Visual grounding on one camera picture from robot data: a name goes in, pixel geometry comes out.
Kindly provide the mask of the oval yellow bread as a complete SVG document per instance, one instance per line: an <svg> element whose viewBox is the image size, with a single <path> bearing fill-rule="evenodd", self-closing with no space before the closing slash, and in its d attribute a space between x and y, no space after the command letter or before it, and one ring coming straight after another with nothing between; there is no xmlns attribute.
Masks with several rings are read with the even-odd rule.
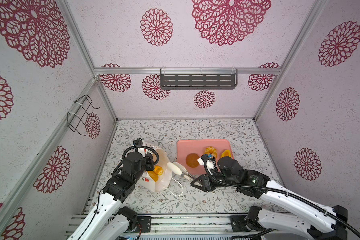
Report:
<svg viewBox="0 0 360 240"><path fill-rule="evenodd" d="M224 158L224 157L230 157L232 158L232 152L230 150L224 150L221 154L221 159Z"/></svg>

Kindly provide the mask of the white floral paper bag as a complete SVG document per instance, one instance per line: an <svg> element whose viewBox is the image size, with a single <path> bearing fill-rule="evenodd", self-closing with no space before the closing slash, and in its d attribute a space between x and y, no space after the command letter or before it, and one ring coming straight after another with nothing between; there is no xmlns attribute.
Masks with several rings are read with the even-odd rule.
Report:
<svg viewBox="0 0 360 240"><path fill-rule="evenodd" d="M143 140L143 145L154 149L159 155L159 162L156 164L164 169L163 175L159 176L159 180L155 182L147 172L137 181L137 184L148 189L151 192L159 193L167 190L174 197L180 197L184 193L183 186L175 179L172 178L173 172L167 167L170 162L169 157L162 148L152 142Z"/></svg>

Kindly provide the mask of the striped round bun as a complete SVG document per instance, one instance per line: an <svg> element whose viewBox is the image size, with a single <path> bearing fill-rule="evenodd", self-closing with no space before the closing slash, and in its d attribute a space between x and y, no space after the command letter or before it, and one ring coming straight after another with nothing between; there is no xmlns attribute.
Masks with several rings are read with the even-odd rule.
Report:
<svg viewBox="0 0 360 240"><path fill-rule="evenodd" d="M205 149L205 154L207 154L208 156L211 155L216 159L218 156L218 151L215 147L210 146Z"/></svg>

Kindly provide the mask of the round brown bread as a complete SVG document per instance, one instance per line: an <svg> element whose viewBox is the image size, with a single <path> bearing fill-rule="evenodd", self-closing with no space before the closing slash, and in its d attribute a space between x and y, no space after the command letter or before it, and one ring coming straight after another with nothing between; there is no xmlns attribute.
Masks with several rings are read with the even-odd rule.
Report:
<svg viewBox="0 0 360 240"><path fill-rule="evenodd" d="M190 168L197 168L200 164L199 164L199 155L198 154L195 154L195 153L191 153L191 154L188 154L186 156L186 165Z"/></svg>

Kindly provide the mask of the steel tongs with white tips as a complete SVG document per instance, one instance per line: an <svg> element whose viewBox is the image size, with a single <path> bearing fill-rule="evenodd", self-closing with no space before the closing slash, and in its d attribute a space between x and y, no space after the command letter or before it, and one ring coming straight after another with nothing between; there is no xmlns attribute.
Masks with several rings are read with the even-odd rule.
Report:
<svg viewBox="0 0 360 240"><path fill-rule="evenodd" d="M190 175L189 172L187 171L187 169L183 165L179 164L178 162L173 162L173 163L169 162L169 163L167 163L167 167L174 174L179 175L190 182L195 180L195 177Z"/></svg>

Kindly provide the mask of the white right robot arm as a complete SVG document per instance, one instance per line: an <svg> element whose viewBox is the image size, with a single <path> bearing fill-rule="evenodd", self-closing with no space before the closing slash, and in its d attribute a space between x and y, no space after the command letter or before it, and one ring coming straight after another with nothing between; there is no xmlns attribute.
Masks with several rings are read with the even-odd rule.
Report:
<svg viewBox="0 0 360 240"><path fill-rule="evenodd" d="M347 209L337 205L328 207L310 200L279 185L268 176L254 170L245 170L229 156L218 161L213 155L204 154L195 160L204 167L205 174L192 181L191 185L203 192L212 192L220 187L233 187L248 197L273 203L287 213L271 213L252 206L243 217L232 217L235 232L257 231L255 239L281 230L308 240L346 240L348 232Z"/></svg>

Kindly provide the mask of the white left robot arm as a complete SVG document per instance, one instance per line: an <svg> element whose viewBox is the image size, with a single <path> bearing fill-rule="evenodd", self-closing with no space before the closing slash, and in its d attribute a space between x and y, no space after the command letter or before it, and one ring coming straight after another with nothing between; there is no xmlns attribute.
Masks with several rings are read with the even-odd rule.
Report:
<svg viewBox="0 0 360 240"><path fill-rule="evenodd" d="M134 230L138 214L126 207L124 201L135 190L143 173L154 170L159 160L159 155L154 160L149 153L132 152L122 156L112 177L99 192L98 202L69 239L114 240L120 234Z"/></svg>

